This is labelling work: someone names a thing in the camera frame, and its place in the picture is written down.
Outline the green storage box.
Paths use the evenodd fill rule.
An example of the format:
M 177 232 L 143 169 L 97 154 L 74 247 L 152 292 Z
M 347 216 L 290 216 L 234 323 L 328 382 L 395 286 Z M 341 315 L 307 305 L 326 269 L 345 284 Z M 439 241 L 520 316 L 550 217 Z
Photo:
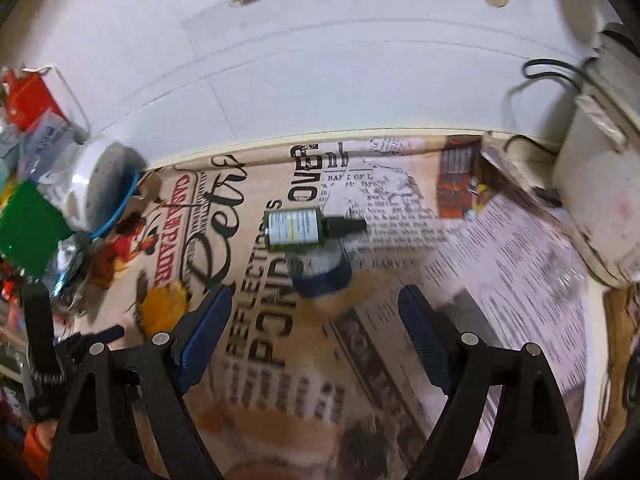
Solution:
M 17 185 L 1 213 L 1 257 L 30 278 L 42 278 L 58 250 L 73 235 L 63 215 L 47 202 L 35 185 Z

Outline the green dropper bottle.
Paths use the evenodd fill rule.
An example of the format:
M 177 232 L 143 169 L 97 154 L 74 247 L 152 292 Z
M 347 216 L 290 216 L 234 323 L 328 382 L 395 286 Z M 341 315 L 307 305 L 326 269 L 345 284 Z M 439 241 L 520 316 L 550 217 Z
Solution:
M 304 252 L 323 247 L 328 240 L 364 233 L 368 228 L 364 219 L 327 217 L 318 207 L 266 211 L 264 227 L 270 252 Z

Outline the blue foil cup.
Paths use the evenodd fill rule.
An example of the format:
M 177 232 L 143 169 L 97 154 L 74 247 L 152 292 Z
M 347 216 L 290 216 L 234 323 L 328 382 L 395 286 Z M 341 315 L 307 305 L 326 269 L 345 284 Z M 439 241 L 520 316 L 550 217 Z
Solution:
M 286 256 L 288 276 L 300 296 L 317 298 L 347 287 L 352 266 L 339 240 L 328 240 L 322 247 Z

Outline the white rice cooker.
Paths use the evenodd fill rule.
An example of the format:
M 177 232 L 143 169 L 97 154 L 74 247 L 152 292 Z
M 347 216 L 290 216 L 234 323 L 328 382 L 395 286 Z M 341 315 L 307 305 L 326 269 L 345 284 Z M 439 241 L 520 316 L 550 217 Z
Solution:
M 552 172 L 568 234 L 608 286 L 639 281 L 639 48 L 608 23 Z

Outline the printed newspaper tablecloth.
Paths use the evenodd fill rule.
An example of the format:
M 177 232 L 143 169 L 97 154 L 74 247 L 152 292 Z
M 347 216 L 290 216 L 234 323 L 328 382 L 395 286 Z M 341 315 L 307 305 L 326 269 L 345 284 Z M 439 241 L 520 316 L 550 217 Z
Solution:
M 458 330 L 541 346 L 586 471 L 597 442 L 587 271 L 512 168 L 477 136 L 261 146 L 143 176 L 92 274 L 84 332 L 119 324 L 179 281 L 196 307 L 215 284 L 232 309 L 186 405 L 228 479 L 399 479 L 445 404 L 398 314 L 416 285 Z M 305 298 L 265 243 L 268 210 L 363 218 L 342 241 L 347 287 Z

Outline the blue bowl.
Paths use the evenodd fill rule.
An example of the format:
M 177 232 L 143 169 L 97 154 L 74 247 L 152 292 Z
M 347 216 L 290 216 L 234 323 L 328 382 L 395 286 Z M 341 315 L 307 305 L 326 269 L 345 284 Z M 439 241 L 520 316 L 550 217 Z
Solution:
M 95 240 L 99 237 L 107 236 L 108 232 L 110 232 L 111 229 L 114 228 L 114 225 L 124 213 L 131 196 L 133 196 L 134 192 L 136 192 L 140 177 L 140 171 L 128 171 L 126 172 L 126 174 L 124 174 L 124 176 L 122 177 L 122 182 L 120 182 L 120 188 L 117 193 L 114 209 L 104 225 L 100 226 L 99 229 L 90 234 L 90 238 L 92 240 Z

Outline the red kettle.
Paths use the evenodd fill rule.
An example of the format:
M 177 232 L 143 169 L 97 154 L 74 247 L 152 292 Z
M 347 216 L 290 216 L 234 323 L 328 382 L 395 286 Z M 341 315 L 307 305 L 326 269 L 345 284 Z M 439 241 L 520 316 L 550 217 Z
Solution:
M 1 83 L 6 90 L 6 116 L 18 130 L 26 131 L 48 110 L 64 117 L 40 74 L 17 75 L 5 68 L 1 72 Z

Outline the orange fruit peel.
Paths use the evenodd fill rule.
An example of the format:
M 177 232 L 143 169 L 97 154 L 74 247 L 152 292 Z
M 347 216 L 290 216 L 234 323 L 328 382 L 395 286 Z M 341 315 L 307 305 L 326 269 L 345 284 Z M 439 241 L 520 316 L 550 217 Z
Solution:
M 170 333 L 189 311 L 189 300 L 190 292 L 179 281 L 151 288 L 136 310 L 137 326 L 144 339 Z

